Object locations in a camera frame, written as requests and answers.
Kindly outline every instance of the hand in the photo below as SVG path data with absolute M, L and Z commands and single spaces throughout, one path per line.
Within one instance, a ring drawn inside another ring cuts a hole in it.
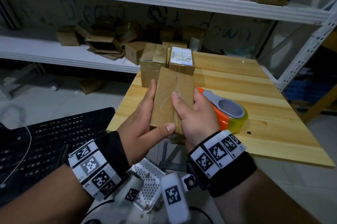
M 130 166 L 141 161 L 154 145 L 175 130 L 175 125 L 168 123 L 150 131 L 156 88 L 153 79 L 137 109 L 117 129 Z
M 173 92 L 171 97 L 173 106 L 181 118 L 188 152 L 207 137 L 220 130 L 212 105 L 196 88 L 194 89 L 195 103 L 193 109 L 181 99 L 177 92 Z

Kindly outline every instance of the cable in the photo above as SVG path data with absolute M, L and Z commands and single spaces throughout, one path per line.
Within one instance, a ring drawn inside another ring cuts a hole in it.
M 111 200 L 105 201 L 104 203 L 101 203 L 100 205 L 95 206 L 93 209 L 91 209 L 90 211 L 87 212 L 85 217 L 87 217 L 93 210 L 96 210 L 98 207 L 100 207 L 102 205 L 105 205 L 107 203 L 113 203 L 114 201 L 115 201 L 114 199 L 111 199 Z
M 8 177 L 0 184 L 0 188 L 1 186 L 6 182 L 6 180 L 8 180 L 8 178 L 15 172 L 15 170 L 19 167 L 19 165 L 21 164 L 21 162 L 25 159 L 29 149 L 30 149 L 30 146 L 32 144 L 32 134 L 30 133 L 29 129 L 25 126 L 25 128 L 27 129 L 28 133 L 29 133 L 29 137 L 30 137 L 30 141 L 29 141 L 29 146 L 28 146 L 28 149 L 25 153 L 25 155 L 23 156 L 23 158 L 21 159 L 21 161 L 19 162 L 19 164 L 14 168 L 13 171 L 11 171 L 11 173 L 8 175 Z
M 211 224 L 214 224 L 214 222 L 212 221 L 212 219 L 207 215 L 207 213 L 205 213 L 203 210 L 197 208 L 197 207 L 194 207 L 194 206 L 190 206 L 189 207 L 189 210 L 190 211 L 197 211 L 197 212 L 201 212 L 203 215 L 206 216 L 206 218 L 208 218 L 208 220 L 211 222 Z

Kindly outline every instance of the left hand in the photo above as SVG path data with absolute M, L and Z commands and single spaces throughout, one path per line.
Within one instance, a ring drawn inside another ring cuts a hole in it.
M 175 130 L 175 125 L 168 123 L 150 131 L 156 88 L 153 79 L 137 109 L 117 129 L 130 166 L 141 161 L 154 145 Z

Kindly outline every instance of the wooden tabletop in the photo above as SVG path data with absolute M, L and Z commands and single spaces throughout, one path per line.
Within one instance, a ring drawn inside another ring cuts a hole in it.
M 248 111 L 249 118 L 236 137 L 248 147 L 250 154 L 335 166 L 255 60 L 200 52 L 194 52 L 194 58 L 196 86 L 237 101 Z M 138 73 L 107 131 L 115 131 L 132 114 L 146 90 Z

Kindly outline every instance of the white cable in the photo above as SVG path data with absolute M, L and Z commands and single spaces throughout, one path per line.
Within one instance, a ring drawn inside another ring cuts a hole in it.
M 0 188 L 1 186 L 6 182 L 6 180 L 8 180 L 8 178 L 12 175 L 12 173 L 15 172 L 15 170 L 18 168 L 18 166 L 21 164 L 21 162 L 25 159 L 29 149 L 30 149 L 30 145 L 32 144 L 32 134 L 30 133 L 29 129 L 25 126 L 25 128 L 27 129 L 28 133 L 29 133 L 29 136 L 30 136 L 30 141 L 29 141 L 29 146 L 28 146 L 28 149 L 25 153 L 25 155 L 23 156 L 23 158 L 21 159 L 21 161 L 19 162 L 19 164 L 14 168 L 14 170 L 8 175 L 8 177 L 0 184 Z

